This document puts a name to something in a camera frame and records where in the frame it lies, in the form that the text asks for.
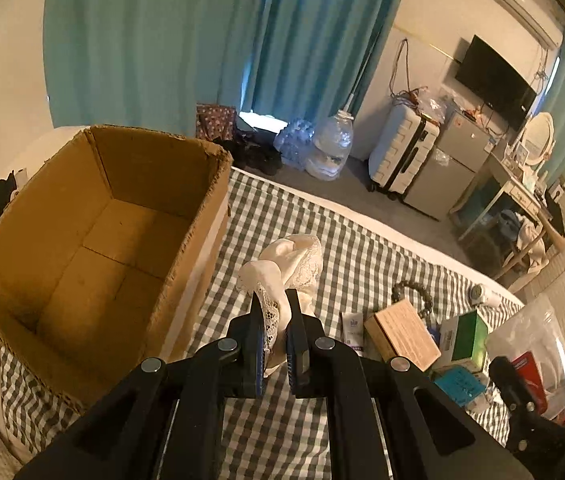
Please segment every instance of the white suitcase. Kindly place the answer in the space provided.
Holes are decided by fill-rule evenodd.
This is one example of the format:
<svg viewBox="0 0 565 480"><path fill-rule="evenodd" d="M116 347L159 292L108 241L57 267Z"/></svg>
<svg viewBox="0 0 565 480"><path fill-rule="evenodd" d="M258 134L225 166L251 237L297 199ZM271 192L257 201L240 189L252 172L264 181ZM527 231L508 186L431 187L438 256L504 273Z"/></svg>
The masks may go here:
<svg viewBox="0 0 565 480"><path fill-rule="evenodd" d="M403 194L431 151L440 128L407 105L396 105L369 156L370 189Z"/></svg>

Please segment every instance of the air conditioner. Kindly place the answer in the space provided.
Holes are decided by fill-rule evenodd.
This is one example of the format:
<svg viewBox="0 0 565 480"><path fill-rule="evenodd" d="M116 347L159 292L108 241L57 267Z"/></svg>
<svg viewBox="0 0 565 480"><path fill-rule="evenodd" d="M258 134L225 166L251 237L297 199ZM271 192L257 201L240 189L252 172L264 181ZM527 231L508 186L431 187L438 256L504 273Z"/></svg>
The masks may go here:
<svg viewBox="0 0 565 480"><path fill-rule="evenodd" d="M563 34L547 13L533 0L496 0L507 9L543 48L554 50L562 44Z"/></svg>

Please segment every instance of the gray floor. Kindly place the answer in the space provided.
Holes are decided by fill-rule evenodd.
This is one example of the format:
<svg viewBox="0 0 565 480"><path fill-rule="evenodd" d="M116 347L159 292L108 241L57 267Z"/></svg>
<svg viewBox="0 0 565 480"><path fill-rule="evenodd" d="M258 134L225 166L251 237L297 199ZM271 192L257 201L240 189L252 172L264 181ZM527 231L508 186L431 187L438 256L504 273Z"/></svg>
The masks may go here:
<svg viewBox="0 0 565 480"><path fill-rule="evenodd" d="M449 220L438 222L398 200L389 199L380 192L367 191L367 166L356 158L349 158L340 177L332 182L323 182L309 173L288 166L283 167L275 176L267 176L252 168L247 169L279 184L338 202L469 265L468 258L456 241L457 237Z"/></svg>

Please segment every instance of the checkered tablecloth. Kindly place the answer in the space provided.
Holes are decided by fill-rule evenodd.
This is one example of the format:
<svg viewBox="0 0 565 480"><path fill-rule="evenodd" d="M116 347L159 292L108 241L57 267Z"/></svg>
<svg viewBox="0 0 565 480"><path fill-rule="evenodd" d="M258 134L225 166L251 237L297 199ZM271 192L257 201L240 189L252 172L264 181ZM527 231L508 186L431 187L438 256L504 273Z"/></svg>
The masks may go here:
<svg viewBox="0 0 565 480"><path fill-rule="evenodd" d="M322 242L324 269L314 308L328 336L341 338L341 312L363 312L366 318L390 304L391 286L406 279L429 288L437 322L471 309L467 300L470 280L428 263L331 210L239 171L232 171L229 192L227 234L189 355L224 336L229 321L248 311L250 300L236 287L238 269L272 241L294 233L314 234ZM424 306L421 298L411 290L408 293L420 310ZM503 300L500 307L484 314L495 328L517 309ZM77 417L41 388L4 348L2 394L8 430L34 453ZM504 445L507 418L505 407L496 404L476 421ZM265 379L262 399L228 400L221 442L226 457L220 478L329 479L326 425L326 402L296 400L282 365Z"/></svg>

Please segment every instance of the red card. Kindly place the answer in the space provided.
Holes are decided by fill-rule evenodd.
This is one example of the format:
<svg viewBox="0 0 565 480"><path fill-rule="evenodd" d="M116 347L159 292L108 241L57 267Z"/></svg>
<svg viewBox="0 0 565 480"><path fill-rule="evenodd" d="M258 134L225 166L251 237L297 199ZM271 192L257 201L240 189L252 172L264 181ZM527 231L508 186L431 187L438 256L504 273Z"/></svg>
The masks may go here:
<svg viewBox="0 0 565 480"><path fill-rule="evenodd" d="M536 403L537 412L542 415L547 410L547 395L542 386L540 372L537 370L536 360L531 352L525 352L512 362Z"/></svg>

